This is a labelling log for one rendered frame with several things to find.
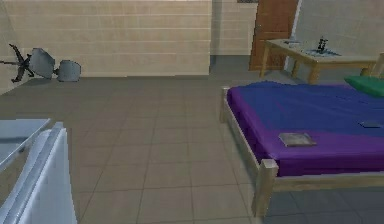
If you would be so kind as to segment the grey book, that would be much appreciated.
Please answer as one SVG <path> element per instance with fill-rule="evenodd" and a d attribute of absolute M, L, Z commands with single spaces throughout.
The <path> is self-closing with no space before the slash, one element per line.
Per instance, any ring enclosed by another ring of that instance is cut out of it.
<path fill-rule="evenodd" d="M 278 137 L 286 147 L 313 146 L 316 144 L 307 133 L 280 133 Z"/>

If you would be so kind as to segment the purple blue wooden bed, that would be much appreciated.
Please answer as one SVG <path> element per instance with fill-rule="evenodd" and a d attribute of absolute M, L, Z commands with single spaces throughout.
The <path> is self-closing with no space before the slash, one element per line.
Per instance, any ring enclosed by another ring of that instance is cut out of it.
<path fill-rule="evenodd" d="M 256 217 L 266 215 L 275 192 L 384 186 L 384 97 L 345 85 L 224 86 L 220 119 L 256 176 Z M 383 127 L 363 128 L 362 121 Z M 280 133 L 307 133 L 316 144 L 286 147 Z"/>

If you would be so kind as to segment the brown wooden room door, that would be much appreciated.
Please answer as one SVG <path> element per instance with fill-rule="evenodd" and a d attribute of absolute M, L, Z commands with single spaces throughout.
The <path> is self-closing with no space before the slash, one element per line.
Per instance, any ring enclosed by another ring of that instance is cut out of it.
<path fill-rule="evenodd" d="M 258 0 L 249 70 L 260 70 L 266 40 L 288 39 L 298 0 Z"/>

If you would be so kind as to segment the light wooden table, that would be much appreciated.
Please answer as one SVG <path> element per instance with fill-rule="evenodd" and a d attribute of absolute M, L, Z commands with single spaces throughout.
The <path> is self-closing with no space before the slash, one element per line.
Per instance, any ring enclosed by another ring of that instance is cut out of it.
<path fill-rule="evenodd" d="M 361 76 L 381 77 L 384 73 L 384 52 L 375 56 L 362 56 L 353 54 L 343 54 L 341 56 L 313 56 L 306 54 L 305 49 L 298 47 L 290 47 L 286 44 L 286 39 L 266 40 L 264 52 L 262 56 L 262 65 L 259 76 L 263 78 L 267 70 L 267 59 L 272 50 L 276 50 L 279 54 L 294 59 L 294 66 L 291 75 L 297 76 L 298 69 L 301 64 L 305 64 L 311 68 L 307 82 L 316 84 L 322 69 L 330 68 L 360 68 Z"/>

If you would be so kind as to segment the overturned grey office chair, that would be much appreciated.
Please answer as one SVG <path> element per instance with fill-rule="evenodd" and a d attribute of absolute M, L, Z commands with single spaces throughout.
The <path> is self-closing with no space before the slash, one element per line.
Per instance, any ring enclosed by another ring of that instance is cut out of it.
<path fill-rule="evenodd" d="M 33 48 L 30 54 L 23 57 L 16 45 L 10 44 L 10 47 L 16 54 L 17 62 L 0 60 L 0 63 L 18 67 L 18 73 L 11 80 L 12 83 L 20 82 L 25 71 L 28 72 L 29 77 L 38 75 L 49 80 L 56 75 L 59 82 L 78 82 L 80 80 L 82 68 L 75 61 L 61 60 L 59 66 L 55 67 L 55 59 L 42 48 Z"/>

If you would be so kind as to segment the green pillow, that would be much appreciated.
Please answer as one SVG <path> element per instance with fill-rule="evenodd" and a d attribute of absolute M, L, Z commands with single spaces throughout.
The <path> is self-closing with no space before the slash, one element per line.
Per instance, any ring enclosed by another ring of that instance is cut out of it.
<path fill-rule="evenodd" d="M 384 97 L 384 78 L 373 76 L 348 76 L 344 81 L 360 92 L 373 97 Z"/>

